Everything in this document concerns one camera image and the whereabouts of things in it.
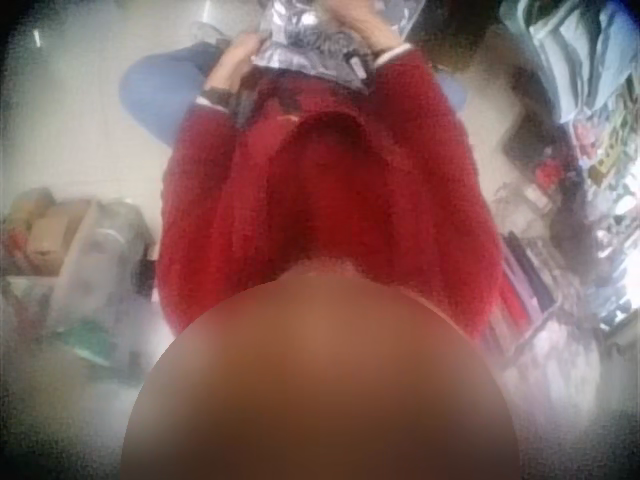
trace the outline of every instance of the blurry brown object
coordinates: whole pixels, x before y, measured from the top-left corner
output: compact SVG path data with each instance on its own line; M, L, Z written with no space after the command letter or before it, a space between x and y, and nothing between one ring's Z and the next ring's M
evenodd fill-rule
M37 274L55 276L60 272L90 205L89 200L60 203L48 209L46 215L34 223L27 254Z
M33 223L43 217L55 203L53 194L48 188L27 190L13 200L7 222L11 225L26 227L29 231Z
M204 315L145 382L127 478L519 478L515 431L458 329L400 289L294 274Z

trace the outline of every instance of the green item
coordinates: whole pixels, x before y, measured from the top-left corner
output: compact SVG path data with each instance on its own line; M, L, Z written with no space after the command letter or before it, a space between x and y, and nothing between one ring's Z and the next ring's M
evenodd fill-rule
M84 320L54 338L78 356L103 367L111 366L116 345L109 331L93 320Z

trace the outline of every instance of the red sweater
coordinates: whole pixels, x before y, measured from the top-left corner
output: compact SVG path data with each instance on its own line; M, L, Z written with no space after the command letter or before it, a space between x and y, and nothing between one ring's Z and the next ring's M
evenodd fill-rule
M334 258L477 334L501 278L498 236L466 132L421 55L381 67L368 96L265 78L258 105L244 131L206 106L184 121L158 262L173 330L302 260Z

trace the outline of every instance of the white tile floor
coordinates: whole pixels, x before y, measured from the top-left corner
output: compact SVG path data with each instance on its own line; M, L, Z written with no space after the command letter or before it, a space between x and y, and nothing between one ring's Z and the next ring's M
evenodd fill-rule
M128 198L142 208L158 236L161 179L170 152L122 110L118 81L136 59L188 45L190 23L203 19L205 10L208 20L230 35L257 24L260 16L255 0L211 0L209 8L207 3L85 1L62 20L49 12L25 20L16 32L3 86L3 211L21 190L42 185L58 198ZM517 176L500 144L519 115L508 71L491 58L487 42L461 76L470 90L462 118L488 198Z

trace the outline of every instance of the woman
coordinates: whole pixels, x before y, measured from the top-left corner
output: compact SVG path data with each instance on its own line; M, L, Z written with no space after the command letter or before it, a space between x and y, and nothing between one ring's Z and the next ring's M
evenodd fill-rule
M180 333L239 292L328 272L402 288L474 336L501 254L464 128L420 52L372 0L324 4L374 52L370 93L254 71L258 34L222 54L165 174L157 279L168 321ZM229 107L249 75L256 101L239 128ZM160 130L173 141L171 128Z

